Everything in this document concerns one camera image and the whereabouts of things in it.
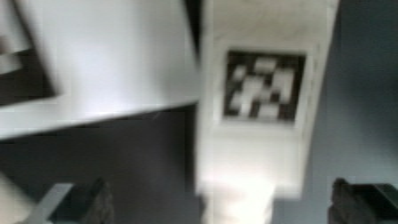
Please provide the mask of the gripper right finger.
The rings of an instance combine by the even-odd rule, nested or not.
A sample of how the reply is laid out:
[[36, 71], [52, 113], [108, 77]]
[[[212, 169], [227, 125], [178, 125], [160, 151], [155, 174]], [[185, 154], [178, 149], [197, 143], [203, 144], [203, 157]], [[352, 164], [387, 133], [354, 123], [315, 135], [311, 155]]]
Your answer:
[[398, 189], [387, 183], [332, 184], [329, 224], [398, 224]]

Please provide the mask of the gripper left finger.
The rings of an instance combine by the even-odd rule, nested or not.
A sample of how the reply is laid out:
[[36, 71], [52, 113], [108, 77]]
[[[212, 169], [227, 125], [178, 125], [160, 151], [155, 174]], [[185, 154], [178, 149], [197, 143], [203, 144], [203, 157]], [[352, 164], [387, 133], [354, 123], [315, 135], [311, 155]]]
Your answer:
[[57, 183], [34, 207], [25, 224], [114, 224], [108, 182]]

